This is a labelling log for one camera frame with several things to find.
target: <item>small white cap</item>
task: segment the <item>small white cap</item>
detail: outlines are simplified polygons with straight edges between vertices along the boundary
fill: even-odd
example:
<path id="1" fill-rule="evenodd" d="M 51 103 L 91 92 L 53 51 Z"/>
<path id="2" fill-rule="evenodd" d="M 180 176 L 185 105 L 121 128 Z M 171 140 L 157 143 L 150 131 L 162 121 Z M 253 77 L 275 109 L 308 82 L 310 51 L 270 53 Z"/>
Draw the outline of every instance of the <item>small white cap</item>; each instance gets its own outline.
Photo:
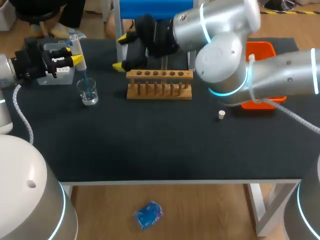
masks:
<path id="1" fill-rule="evenodd" d="M 225 115 L 226 115 L 225 111 L 223 111 L 223 110 L 219 111 L 219 119 L 223 119 L 225 117 Z"/>

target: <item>wooden test tube rack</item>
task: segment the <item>wooden test tube rack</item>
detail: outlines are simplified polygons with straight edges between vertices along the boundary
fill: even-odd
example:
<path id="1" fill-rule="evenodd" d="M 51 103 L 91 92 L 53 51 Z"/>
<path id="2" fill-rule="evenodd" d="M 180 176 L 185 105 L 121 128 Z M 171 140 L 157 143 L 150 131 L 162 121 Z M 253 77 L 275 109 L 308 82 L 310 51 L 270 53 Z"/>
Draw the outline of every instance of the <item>wooden test tube rack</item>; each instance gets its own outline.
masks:
<path id="1" fill-rule="evenodd" d="M 194 79 L 194 72 L 191 70 L 131 70 L 126 73 L 126 78 L 130 80 L 127 99 L 192 99 L 190 81 Z M 167 80 L 179 83 L 167 83 Z"/>

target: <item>wooden peg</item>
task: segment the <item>wooden peg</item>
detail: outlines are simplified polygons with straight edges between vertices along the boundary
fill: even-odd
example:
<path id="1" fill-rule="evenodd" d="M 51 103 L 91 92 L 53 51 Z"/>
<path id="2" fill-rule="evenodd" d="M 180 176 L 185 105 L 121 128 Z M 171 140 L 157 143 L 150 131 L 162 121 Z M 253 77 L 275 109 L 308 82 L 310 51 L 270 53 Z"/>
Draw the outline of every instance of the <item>wooden peg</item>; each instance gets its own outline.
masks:
<path id="1" fill-rule="evenodd" d="M 135 87 L 135 79 L 134 78 L 130 79 L 130 86 L 132 89 Z"/>
<path id="2" fill-rule="evenodd" d="M 148 91 L 149 91 L 149 82 L 145 81 L 145 95 L 148 95 Z"/>
<path id="3" fill-rule="evenodd" d="M 157 94 L 157 90 L 158 90 L 158 83 L 154 82 L 154 95 Z"/>
<path id="4" fill-rule="evenodd" d="M 138 81 L 138 95 L 140 95 L 140 93 L 141 93 L 141 84 L 140 84 L 140 82 Z"/>
<path id="5" fill-rule="evenodd" d="M 166 84 L 162 83 L 162 95 L 165 95 Z"/>
<path id="6" fill-rule="evenodd" d="M 181 95 L 181 86 L 182 86 L 182 82 L 179 82 L 179 92 L 178 92 L 178 96 Z"/>
<path id="7" fill-rule="evenodd" d="M 170 95 L 172 96 L 174 94 L 174 84 L 173 82 L 170 83 Z"/>
<path id="8" fill-rule="evenodd" d="M 189 87 L 189 80 L 185 81 L 184 88 L 187 89 Z"/>

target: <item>glass beaker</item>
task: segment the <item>glass beaker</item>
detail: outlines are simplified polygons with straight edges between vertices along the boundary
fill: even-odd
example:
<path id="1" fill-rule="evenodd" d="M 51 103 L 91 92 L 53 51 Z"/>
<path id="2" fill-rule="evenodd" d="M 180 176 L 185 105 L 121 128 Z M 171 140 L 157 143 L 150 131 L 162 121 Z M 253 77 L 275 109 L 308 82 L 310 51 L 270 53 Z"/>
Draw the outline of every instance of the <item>glass beaker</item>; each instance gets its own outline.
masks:
<path id="1" fill-rule="evenodd" d="M 82 102 L 86 106 L 95 105 L 99 101 L 96 81 L 92 78 L 87 79 L 87 83 L 81 79 L 76 83 Z"/>

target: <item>shoe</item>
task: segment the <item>shoe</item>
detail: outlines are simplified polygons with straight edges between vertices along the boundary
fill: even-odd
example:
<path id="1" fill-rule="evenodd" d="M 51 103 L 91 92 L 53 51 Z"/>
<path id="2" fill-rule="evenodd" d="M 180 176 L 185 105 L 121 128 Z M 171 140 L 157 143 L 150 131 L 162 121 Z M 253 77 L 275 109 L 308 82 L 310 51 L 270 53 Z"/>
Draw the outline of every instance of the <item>shoe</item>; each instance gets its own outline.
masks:
<path id="1" fill-rule="evenodd" d="M 61 23 L 57 23 L 50 31 L 50 33 L 58 38 L 58 39 L 68 39 L 70 37 L 69 31 L 73 29 L 67 26 L 62 25 Z"/>
<path id="2" fill-rule="evenodd" d="M 40 25 L 30 24 L 30 30 L 32 32 L 32 36 L 36 38 L 42 38 L 44 36 Z"/>

